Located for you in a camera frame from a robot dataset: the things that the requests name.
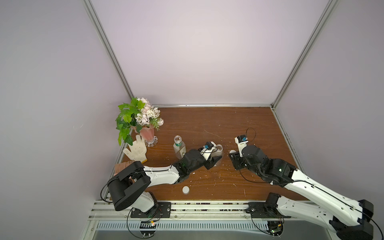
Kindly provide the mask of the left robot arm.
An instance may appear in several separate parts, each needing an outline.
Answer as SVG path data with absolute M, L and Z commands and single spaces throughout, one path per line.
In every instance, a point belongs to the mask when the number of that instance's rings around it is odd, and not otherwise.
M 135 161 L 108 180 L 106 187 L 116 211 L 132 206 L 144 213 L 153 212 L 158 203 L 147 188 L 182 183 L 202 167 L 210 170 L 222 157 L 223 152 L 214 146 L 190 150 L 168 167 L 151 168 Z

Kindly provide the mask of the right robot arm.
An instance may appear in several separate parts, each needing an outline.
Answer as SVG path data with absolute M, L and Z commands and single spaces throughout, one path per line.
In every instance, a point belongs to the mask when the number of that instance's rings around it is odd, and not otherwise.
M 374 205 L 338 194 L 305 175 L 294 165 L 270 159 L 256 146 L 231 150 L 229 157 L 236 170 L 247 169 L 263 181 L 295 192 L 311 201 L 300 203 L 280 194 L 269 193 L 263 210 L 272 218 L 293 217 L 319 225 L 340 240 L 371 240 L 374 237 Z

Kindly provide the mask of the labelled clear plastic bottle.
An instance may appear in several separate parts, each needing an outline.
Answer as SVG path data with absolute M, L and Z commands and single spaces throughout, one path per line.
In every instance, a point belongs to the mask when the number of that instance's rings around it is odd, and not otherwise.
M 175 154 L 176 154 L 176 157 L 181 160 L 184 155 L 187 153 L 187 150 L 186 150 L 186 144 L 183 142 L 182 140 L 182 137 L 181 136 L 175 136 L 174 137 L 174 151 L 175 151 Z

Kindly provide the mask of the pink glass vase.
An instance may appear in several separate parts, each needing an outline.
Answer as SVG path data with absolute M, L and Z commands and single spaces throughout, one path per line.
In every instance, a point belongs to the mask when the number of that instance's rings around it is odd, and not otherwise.
M 155 136 L 154 127 L 143 127 L 140 130 L 140 135 L 144 139 L 147 147 L 154 147 L 158 143 L 158 138 Z

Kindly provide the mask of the white knitted work glove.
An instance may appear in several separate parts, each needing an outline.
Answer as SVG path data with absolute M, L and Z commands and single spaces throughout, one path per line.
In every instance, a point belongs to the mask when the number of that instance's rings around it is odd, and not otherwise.
M 123 153 L 131 161 L 139 161 L 143 164 L 148 160 L 146 156 L 147 146 L 145 140 L 140 135 L 136 135 L 136 140 L 128 148 L 124 148 Z

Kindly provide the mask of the pink brush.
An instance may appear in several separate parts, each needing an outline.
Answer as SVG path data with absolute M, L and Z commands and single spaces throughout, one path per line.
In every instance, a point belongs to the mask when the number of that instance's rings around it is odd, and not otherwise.
M 122 170 L 124 170 L 126 167 L 134 163 L 135 161 L 127 161 L 127 162 L 122 162 L 119 164 L 115 164 L 114 166 L 114 176 L 116 176 L 118 173 L 120 173 Z

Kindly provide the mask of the artificial flower bouquet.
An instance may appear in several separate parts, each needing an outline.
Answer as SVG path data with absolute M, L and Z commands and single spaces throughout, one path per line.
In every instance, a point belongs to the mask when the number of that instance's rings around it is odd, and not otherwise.
M 144 127 L 154 127 L 159 130 L 164 124 L 161 111 L 145 98 L 133 98 L 130 103 L 119 105 L 120 113 L 116 118 L 116 129 L 119 131 L 118 143 L 132 145 L 132 133 L 140 135 Z

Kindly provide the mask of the right electronics board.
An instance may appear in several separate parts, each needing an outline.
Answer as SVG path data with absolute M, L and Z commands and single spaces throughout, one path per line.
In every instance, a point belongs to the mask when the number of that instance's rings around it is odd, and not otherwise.
M 273 237 L 280 237 L 284 231 L 284 224 L 282 222 L 268 221 L 267 233 Z

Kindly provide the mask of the electronics board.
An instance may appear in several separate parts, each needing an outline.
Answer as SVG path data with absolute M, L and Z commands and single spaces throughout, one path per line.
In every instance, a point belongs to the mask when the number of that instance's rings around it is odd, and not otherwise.
M 280 237 L 284 231 L 284 224 L 282 222 L 268 221 L 267 233 L 273 237 Z
M 149 239 L 155 235 L 157 225 L 154 222 L 141 221 L 139 231 L 143 239 Z

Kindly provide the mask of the left electronics board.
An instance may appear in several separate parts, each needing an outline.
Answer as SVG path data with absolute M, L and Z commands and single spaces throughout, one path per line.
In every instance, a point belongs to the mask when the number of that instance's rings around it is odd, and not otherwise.
M 141 221 L 139 231 L 143 239 L 149 239 L 155 235 L 157 225 L 154 222 Z

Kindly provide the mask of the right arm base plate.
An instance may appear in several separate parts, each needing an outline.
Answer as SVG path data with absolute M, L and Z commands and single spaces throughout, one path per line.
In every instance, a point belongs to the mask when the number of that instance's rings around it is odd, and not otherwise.
M 276 204 L 267 204 L 262 202 L 249 202 L 246 213 L 250 214 L 253 218 L 264 218 L 264 219 L 288 219 L 290 216 L 282 215 Z

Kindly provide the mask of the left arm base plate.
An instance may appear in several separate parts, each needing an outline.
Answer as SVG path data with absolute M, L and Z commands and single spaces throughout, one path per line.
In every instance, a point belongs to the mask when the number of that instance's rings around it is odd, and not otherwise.
M 168 219 L 171 216 L 171 207 L 171 202 L 159 202 L 147 212 L 142 212 L 139 209 L 133 208 L 130 217 L 133 219 Z

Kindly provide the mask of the aluminium front rail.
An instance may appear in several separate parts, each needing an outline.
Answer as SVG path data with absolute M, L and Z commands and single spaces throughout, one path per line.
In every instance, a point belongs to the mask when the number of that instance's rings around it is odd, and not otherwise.
M 88 221 L 96 220 L 208 220 L 208 221 L 240 221 L 240 220 L 271 220 L 278 221 L 282 218 L 273 218 L 265 214 L 252 214 L 248 210 L 249 203 L 262 203 L 263 201 L 245 200 L 245 201 L 209 201 L 209 200 L 179 200 L 160 201 L 159 204 L 170 203 L 171 205 L 162 210 L 156 211 L 155 217 L 147 217 L 137 209 L 131 207 L 116 211 L 114 206 L 103 201 L 96 201 L 92 207 L 91 213 L 87 217 Z

